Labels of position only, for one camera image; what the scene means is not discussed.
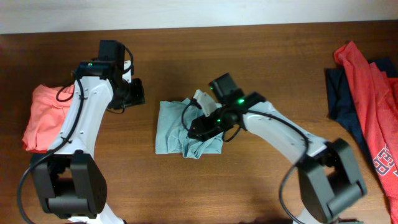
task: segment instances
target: wooden table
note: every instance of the wooden table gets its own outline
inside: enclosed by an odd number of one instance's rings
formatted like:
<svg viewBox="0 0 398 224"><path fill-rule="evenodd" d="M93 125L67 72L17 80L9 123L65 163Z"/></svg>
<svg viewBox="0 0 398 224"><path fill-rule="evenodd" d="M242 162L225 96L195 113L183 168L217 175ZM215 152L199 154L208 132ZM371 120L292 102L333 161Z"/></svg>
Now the wooden table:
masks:
<svg viewBox="0 0 398 224"><path fill-rule="evenodd" d="M398 22L348 22L199 29L116 30L0 35L0 223L22 223L17 183L31 153L22 150L32 91L60 86L70 70L95 57L101 39L118 39L134 54L146 104L123 115L105 113L95 160L108 183L108 203L129 223L238 223L286 218L278 187L290 164L259 137L242 132L223 153L199 160L156 155L159 101L191 97L230 72L246 92L264 95L298 125L353 147L369 195L343 218L389 223L387 201L352 137L327 117L324 68L332 53L355 40L367 58L389 56L398 67ZM303 208L297 178L285 189L294 214ZM23 203L37 223L62 223L46 215L31 178Z"/></svg>

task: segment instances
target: light blue cloth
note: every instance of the light blue cloth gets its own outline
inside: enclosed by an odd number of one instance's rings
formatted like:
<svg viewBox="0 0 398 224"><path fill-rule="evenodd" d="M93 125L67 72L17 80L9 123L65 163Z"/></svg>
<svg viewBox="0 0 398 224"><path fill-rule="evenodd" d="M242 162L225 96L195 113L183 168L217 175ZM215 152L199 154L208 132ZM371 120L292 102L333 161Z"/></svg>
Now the light blue cloth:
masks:
<svg viewBox="0 0 398 224"><path fill-rule="evenodd" d="M184 158L199 159L203 153L221 153L223 133L205 142L188 138L188 131L184 129L181 123L181 114L189 102L188 98L182 102L160 102L155 144L156 154L182 152ZM203 115L202 110L199 110L196 106L190 106L184 114L184 122L187 127L189 128L191 122L201 115Z"/></svg>

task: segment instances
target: wire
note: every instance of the wire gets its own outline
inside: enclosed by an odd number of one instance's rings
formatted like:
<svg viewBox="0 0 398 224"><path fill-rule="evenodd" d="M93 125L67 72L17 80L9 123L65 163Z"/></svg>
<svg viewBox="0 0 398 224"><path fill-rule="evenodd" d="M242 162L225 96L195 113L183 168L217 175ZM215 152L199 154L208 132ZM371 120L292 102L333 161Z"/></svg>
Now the wire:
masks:
<svg viewBox="0 0 398 224"><path fill-rule="evenodd" d="M205 134L210 134L210 133L212 133L213 131L216 130L217 126L214 127L214 128L212 128L212 129L209 130L209 131L205 131L205 132L202 132L202 133L196 133L196 132L194 132L194 131L190 131L190 130L187 128L187 125L186 125L185 122L184 122L184 114L185 114L185 112L187 111L188 107L191 106L191 105L193 105L194 102L195 102L195 100L191 100L191 101L189 102L189 104L188 104L188 105L184 108L184 110L182 111L182 114L181 114L181 123L182 123L182 126L183 126L184 129L187 130L189 133L194 134L194 135L197 135L197 136L201 136L201 135L205 135Z"/></svg>
<svg viewBox="0 0 398 224"><path fill-rule="evenodd" d="M79 108L76 114L76 118L75 121L73 122L72 128L70 129L70 132L68 133L68 135L63 138L62 143L55 147L54 149L49 149L49 151L47 152L47 154L42 157L41 159L39 159L37 162L35 162L33 165L29 166L29 168L24 172L24 175L22 175L21 180L19 181L19 185L18 185L18 189L17 189L17 204L18 204L18 209L19 212L22 215L22 218L25 220L25 222L29 223L29 224L34 224L34 222L32 220L29 219L29 217L26 215L26 212L24 210L23 204L22 204L22 187L24 185L25 179L28 176L28 174L30 172L32 172L32 170L34 170L40 163L42 163L43 161L46 161L48 158L50 158L51 156L53 156L58 150L60 150L64 145L66 145L66 143L69 142L70 137L72 136L73 132L75 131L77 124L79 122L79 118L80 118L80 114L81 111L83 109L83 103L84 103L84 91L83 91L83 87L81 85L81 81L80 79L76 79L79 88L80 88L80 104L79 104Z"/></svg>
<svg viewBox="0 0 398 224"><path fill-rule="evenodd" d="M283 199L283 190L284 187L286 185L287 180L289 179L289 177L292 175L294 169L304 160L305 156L307 155L307 152L309 150L310 147L310 141L308 140L308 138L304 135L303 132L301 132L301 130L299 130L298 128L296 128L294 125L290 124L289 122L278 118L272 114L267 114L267 113L262 113L262 112L258 112L258 111L252 111L252 110L246 110L245 112L248 113L254 113L254 114L258 114L258 115L262 115L262 116L266 116L268 118L271 119L275 119L281 123L283 123L284 125L290 127L291 129L293 129L295 132L297 132L299 135L301 135L301 137L303 137L304 139L304 145L305 145L305 149L303 154L300 156L300 158L298 159L298 161L296 161L290 168L289 170L286 172L286 174L284 175L284 178L282 179L282 181L280 182L279 185L279 202L282 205L282 208L285 210L286 214L296 223L298 224L305 224L304 222L301 222L300 220L298 220L290 211L289 209L286 207L286 204L284 202Z"/></svg>
<svg viewBox="0 0 398 224"><path fill-rule="evenodd" d="M126 105L124 105L124 103L123 103L122 112L120 112L120 113L117 113L117 112L115 112L113 110L110 110L110 109L106 109L107 112L114 113L114 114L123 114L125 110L126 110Z"/></svg>
<svg viewBox="0 0 398 224"><path fill-rule="evenodd" d="M124 46L124 48L126 49L127 53L129 53L130 58L131 58L131 64L130 64L130 66L129 66L128 68L126 68L126 69L123 70L123 74L126 74L127 72L129 72L129 71L131 70L132 61L134 60L134 57L132 56L131 51L130 51L126 46Z"/></svg>
<svg viewBox="0 0 398 224"><path fill-rule="evenodd" d="M227 139L227 140L224 139L225 133L226 133L226 131L224 131L224 133L223 133L223 141L224 141L224 142L232 141L232 140L238 135L238 133L239 133L239 131L240 131L241 129L242 129L242 127L239 127L239 128L235 131L235 133L234 133L229 139Z"/></svg>
<svg viewBox="0 0 398 224"><path fill-rule="evenodd" d="M55 99L57 99L57 101L59 101L59 102L66 102L66 101L69 101L70 99L72 99L72 98L73 98L73 94L71 94L70 97L68 97L68 98L66 98L66 99L64 99L64 100L60 100L59 97L60 97L60 94L61 94L62 90L66 89L66 87L71 86L74 82L75 82L75 81L72 81L71 83L69 83L69 84L63 86L63 87L58 91L57 95L55 95Z"/></svg>

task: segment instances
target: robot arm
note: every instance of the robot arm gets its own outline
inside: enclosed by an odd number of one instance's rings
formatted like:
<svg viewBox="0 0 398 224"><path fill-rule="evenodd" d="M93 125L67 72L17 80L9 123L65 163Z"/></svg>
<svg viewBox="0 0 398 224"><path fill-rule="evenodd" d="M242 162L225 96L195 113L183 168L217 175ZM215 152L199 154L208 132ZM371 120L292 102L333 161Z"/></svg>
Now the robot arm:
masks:
<svg viewBox="0 0 398 224"><path fill-rule="evenodd" d="M229 74L212 81L210 86L223 106L216 109L210 96L197 91L194 105L206 113L192 121L188 137L205 141L238 124L274 146L298 169L300 193L306 209L294 223L336 222L339 213L366 195L358 163L342 139L328 142L302 129L260 94L245 95ZM326 175L324 166L334 167L335 171Z"/></svg>
<svg viewBox="0 0 398 224"><path fill-rule="evenodd" d="M106 181L94 162L106 109L124 110L145 102L141 80L131 78L134 67L132 61L124 61L124 51L123 44L102 40L98 58L79 64L73 72L79 88L50 149L62 147L48 159L43 160L43 154L32 157L34 185L46 213L72 222L124 223L106 204ZM61 176L66 170L71 177Z"/></svg>

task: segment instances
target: fabric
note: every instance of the fabric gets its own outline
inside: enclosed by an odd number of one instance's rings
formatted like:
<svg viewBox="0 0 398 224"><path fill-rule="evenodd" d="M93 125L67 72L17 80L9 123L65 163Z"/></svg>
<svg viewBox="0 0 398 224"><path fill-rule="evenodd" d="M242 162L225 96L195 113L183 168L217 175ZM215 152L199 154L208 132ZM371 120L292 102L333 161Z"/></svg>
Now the fabric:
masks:
<svg viewBox="0 0 398 224"><path fill-rule="evenodd" d="M374 60L380 71L384 71L389 77L390 86L398 90L393 77L398 77L394 64L389 58ZM362 134L361 125L356 114L353 97L349 90L348 80L343 68L326 69L326 87L328 92L328 106L330 119L337 121L345 128L358 143L369 164L373 164L368 144Z"/></svg>
<svg viewBox="0 0 398 224"><path fill-rule="evenodd" d="M398 110L395 80L389 81L375 63L368 64L354 42L338 49L336 63L345 68L363 136L390 202L393 223L398 223Z"/></svg>
<svg viewBox="0 0 398 224"><path fill-rule="evenodd" d="M155 143L156 154L182 152L184 158L199 159L202 154L221 153L223 147L222 133L205 142L188 138L188 131L181 123L181 115L189 102L188 98L182 102L160 102ZM190 106L184 114L187 127L189 128L191 122L201 115L203 115L202 110Z"/></svg>
<svg viewBox="0 0 398 224"><path fill-rule="evenodd" d="M22 138L25 150L46 153L60 132L72 103L72 100L57 101L55 97L60 89L61 87L49 88L39 85L33 91L30 120ZM65 88L59 98L69 98L73 90L73 85Z"/></svg>

